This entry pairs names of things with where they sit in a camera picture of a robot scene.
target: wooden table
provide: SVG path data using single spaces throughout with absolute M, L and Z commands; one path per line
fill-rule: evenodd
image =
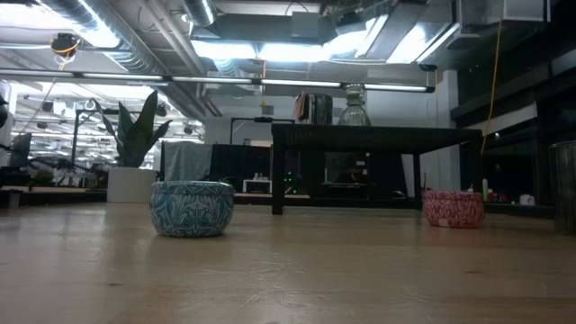
M 420 155 L 453 145 L 470 143 L 468 167 L 474 190 L 482 190 L 482 132 L 411 127 L 359 127 L 273 124 L 272 214 L 284 212 L 286 151 L 381 152 L 411 154 L 414 159 L 414 207 L 420 209 Z

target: white planter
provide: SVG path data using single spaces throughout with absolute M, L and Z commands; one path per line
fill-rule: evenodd
M 156 171 L 134 167 L 108 170 L 108 203 L 150 203 Z

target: table leg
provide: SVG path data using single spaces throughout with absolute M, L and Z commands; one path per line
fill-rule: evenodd
M 414 161 L 414 206 L 422 210 L 422 181 L 420 179 L 420 154 L 412 155 Z
M 284 177 L 286 169 L 286 151 L 283 145 L 274 143 L 272 155 L 272 214 L 284 213 Z
M 470 141 L 470 151 L 468 152 L 468 167 L 472 175 L 472 186 L 476 193 L 482 192 L 482 137 Z

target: plant leaf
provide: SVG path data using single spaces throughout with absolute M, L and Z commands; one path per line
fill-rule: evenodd
M 120 112 L 118 113 L 118 138 L 121 141 L 124 141 L 126 139 L 126 134 L 128 134 L 128 131 L 134 122 L 132 121 L 128 109 L 126 109 L 126 107 L 120 102 L 118 102 L 118 106 L 120 107 Z
M 102 106 L 94 98 L 90 99 L 90 101 L 94 102 L 94 106 L 96 107 L 96 110 L 102 115 L 102 121 L 104 123 L 104 126 L 106 127 L 106 130 L 112 136 L 114 136 L 114 138 L 118 142 L 118 137 L 116 136 L 116 131 L 114 130 L 112 123 L 104 115 L 104 110 L 102 109 Z
M 151 149 L 152 149 L 152 147 L 154 146 L 154 144 L 156 144 L 156 142 L 157 142 L 158 140 L 160 140 L 161 137 L 163 137 L 164 135 L 166 135 L 166 133 L 168 132 L 168 128 L 170 127 L 170 122 L 172 122 L 172 120 L 163 123 L 163 124 L 160 125 L 160 127 L 158 127 L 158 129 L 154 132 L 154 135 L 152 135 L 152 140 L 149 142 Z
M 118 136 L 116 136 L 114 126 L 104 115 L 104 110 L 102 109 L 102 106 L 94 98 L 90 99 L 90 101 L 94 102 L 96 110 L 102 115 L 102 121 L 104 123 L 104 126 L 106 127 L 106 130 L 112 136 L 114 136 L 114 139 L 116 140 L 116 150 L 118 151 L 118 154 L 120 155 L 121 158 L 124 158 L 126 156 L 126 149 L 124 148 L 123 139 L 119 139 Z
M 154 132 L 154 117 L 156 117 L 157 108 L 158 91 L 154 91 L 146 99 L 138 119 L 134 122 L 134 126 L 132 126 L 132 128 L 136 127 L 139 129 L 139 132 L 144 135 L 146 142 L 149 142 L 150 139 L 152 139 L 152 134 Z

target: trash can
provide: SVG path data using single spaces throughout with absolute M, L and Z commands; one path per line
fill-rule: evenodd
M 576 141 L 553 144 L 549 153 L 554 228 L 576 235 Z

